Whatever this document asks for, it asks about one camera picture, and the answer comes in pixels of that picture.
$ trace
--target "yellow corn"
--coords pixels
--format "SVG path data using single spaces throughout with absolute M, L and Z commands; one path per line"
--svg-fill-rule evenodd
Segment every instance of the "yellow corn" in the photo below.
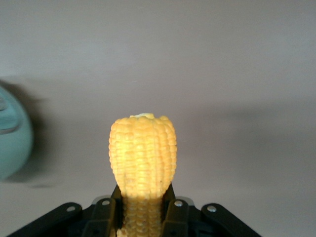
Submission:
M 115 121 L 109 138 L 111 168 L 123 198 L 118 237 L 158 237 L 162 196 L 176 168 L 176 135 L 166 116 L 140 114 Z

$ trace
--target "gray wall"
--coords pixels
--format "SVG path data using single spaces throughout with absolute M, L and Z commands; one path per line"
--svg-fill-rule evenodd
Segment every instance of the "gray wall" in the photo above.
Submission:
M 116 183 L 111 124 L 174 123 L 176 195 L 265 237 L 316 232 L 316 1 L 0 1 L 0 80 L 34 123 L 0 236 Z

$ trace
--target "corn cob top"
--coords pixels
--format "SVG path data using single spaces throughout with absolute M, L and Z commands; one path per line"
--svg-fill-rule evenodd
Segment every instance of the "corn cob top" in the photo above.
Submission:
M 176 168 L 176 135 L 166 116 L 140 114 L 111 127 L 111 168 L 123 197 L 160 198 Z

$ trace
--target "mint green object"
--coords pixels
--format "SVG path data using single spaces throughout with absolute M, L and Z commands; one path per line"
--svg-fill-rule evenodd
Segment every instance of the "mint green object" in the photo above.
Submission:
M 0 87 L 0 180 L 26 163 L 33 146 L 30 119 L 20 102 Z

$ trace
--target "partially eaten corn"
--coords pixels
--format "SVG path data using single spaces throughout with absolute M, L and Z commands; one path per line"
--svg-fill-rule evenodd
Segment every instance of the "partially eaten corn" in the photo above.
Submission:
M 171 121 L 140 114 L 115 121 L 109 138 L 111 168 L 123 198 L 118 237 L 158 237 L 162 196 L 176 169 L 176 135 Z

